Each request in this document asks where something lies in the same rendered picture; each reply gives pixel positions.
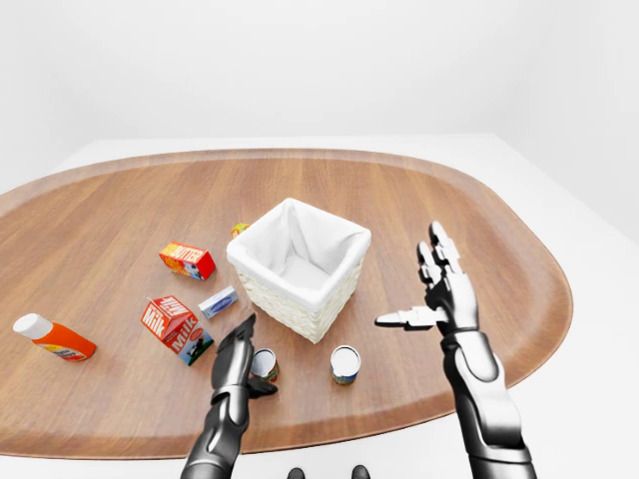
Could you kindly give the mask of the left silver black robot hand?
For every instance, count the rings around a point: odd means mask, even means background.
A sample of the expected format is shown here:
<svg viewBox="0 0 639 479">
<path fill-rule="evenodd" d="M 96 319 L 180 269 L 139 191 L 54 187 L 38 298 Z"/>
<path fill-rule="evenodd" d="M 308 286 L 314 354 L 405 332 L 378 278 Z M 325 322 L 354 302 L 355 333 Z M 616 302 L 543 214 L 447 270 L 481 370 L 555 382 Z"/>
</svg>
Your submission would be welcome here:
<svg viewBox="0 0 639 479">
<path fill-rule="evenodd" d="M 239 386 L 248 393 L 250 399 L 255 399 L 275 394 L 279 390 L 270 382 L 250 377 L 255 322 L 256 314 L 252 313 L 218 345 L 212 371 L 212 386 L 216 393 Z"/>
</svg>

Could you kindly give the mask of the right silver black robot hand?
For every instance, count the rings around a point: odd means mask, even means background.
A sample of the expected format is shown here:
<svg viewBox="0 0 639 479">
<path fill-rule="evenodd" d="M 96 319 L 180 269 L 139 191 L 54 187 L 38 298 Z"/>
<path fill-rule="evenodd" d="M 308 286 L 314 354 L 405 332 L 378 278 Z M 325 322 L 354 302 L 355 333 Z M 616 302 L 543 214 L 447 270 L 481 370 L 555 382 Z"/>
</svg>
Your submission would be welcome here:
<svg viewBox="0 0 639 479">
<path fill-rule="evenodd" d="M 426 285 L 425 306 L 383 314 L 376 326 L 429 329 L 438 326 L 442 335 L 478 329 L 478 306 L 469 276 L 462 270 L 453 239 L 434 221 L 429 229 L 430 246 L 417 245 L 419 277 Z"/>
</svg>

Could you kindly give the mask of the white wicker basket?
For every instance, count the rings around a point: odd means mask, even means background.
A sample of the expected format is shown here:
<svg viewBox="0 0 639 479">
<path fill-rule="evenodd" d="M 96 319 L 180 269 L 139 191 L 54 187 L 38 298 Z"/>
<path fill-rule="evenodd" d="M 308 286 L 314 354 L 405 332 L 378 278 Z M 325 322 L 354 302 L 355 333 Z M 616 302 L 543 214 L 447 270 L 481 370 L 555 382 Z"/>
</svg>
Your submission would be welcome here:
<svg viewBox="0 0 639 479">
<path fill-rule="evenodd" d="M 370 230 L 288 198 L 227 246 L 249 299 L 312 343 L 353 294 Z"/>
</svg>

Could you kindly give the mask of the red labelled tin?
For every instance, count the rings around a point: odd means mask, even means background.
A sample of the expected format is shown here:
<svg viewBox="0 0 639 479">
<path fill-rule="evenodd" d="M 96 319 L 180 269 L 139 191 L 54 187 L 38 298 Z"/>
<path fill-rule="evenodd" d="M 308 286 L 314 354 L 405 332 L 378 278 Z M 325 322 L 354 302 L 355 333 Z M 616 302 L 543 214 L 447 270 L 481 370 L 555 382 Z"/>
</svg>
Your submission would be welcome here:
<svg viewBox="0 0 639 479">
<path fill-rule="evenodd" d="M 251 365 L 252 376 L 263 381 L 275 382 L 279 371 L 277 357 L 272 350 L 262 348 L 255 352 Z"/>
</svg>

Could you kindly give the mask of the small blue white box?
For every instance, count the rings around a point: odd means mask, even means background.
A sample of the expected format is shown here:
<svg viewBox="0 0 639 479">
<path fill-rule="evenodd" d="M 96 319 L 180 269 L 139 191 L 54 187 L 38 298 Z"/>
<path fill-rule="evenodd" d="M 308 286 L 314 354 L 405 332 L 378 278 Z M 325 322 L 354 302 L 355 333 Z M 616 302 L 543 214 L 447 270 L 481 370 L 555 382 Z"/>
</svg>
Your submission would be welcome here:
<svg viewBox="0 0 639 479">
<path fill-rule="evenodd" d="M 230 285 L 199 304 L 205 318 L 210 319 L 238 300 L 236 290 Z"/>
</svg>

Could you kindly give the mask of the red milk carton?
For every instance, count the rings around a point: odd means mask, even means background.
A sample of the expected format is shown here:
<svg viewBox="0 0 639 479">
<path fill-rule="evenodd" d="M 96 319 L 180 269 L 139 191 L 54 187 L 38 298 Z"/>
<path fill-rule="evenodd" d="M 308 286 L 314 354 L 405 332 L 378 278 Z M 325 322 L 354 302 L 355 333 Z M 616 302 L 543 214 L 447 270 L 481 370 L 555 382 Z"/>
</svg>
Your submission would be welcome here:
<svg viewBox="0 0 639 479">
<path fill-rule="evenodd" d="M 187 365 L 214 343 L 195 314 L 172 295 L 151 299 L 141 322 Z"/>
</svg>

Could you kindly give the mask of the red butter box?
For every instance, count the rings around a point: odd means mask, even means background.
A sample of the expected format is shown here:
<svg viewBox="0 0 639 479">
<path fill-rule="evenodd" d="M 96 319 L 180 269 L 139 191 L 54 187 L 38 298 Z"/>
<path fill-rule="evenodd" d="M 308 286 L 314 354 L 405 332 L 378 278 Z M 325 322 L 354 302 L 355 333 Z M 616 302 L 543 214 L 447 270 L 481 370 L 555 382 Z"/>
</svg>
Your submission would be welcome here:
<svg viewBox="0 0 639 479">
<path fill-rule="evenodd" d="M 206 249 L 176 241 L 167 244 L 159 256 L 171 271 L 193 278 L 207 279 L 216 269 Z"/>
</svg>

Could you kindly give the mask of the yellow blue labelled tin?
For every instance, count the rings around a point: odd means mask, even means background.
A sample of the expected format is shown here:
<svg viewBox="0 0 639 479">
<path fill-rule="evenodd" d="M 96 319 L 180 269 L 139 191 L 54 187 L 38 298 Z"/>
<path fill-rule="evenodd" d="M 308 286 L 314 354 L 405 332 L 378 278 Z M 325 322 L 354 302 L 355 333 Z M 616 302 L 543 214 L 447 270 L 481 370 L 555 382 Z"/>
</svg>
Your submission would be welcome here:
<svg viewBox="0 0 639 479">
<path fill-rule="evenodd" d="M 358 352 L 349 345 L 338 346 L 330 357 L 330 373 L 332 379 L 340 385 L 348 385 L 355 381 L 361 360 Z"/>
</svg>

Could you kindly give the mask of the orange bottle with white cap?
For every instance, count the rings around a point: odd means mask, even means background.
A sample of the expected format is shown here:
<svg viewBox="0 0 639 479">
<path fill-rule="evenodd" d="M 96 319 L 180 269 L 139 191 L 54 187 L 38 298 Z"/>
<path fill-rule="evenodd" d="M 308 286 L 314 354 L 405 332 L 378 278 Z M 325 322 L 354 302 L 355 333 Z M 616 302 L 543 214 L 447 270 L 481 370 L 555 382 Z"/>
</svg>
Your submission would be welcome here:
<svg viewBox="0 0 639 479">
<path fill-rule="evenodd" d="M 97 349 L 96 344 L 84 336 L 37 313 L 28 313 L 17 319 L 13 330 L 68 361 L 88 359 Z"/>
</svg>

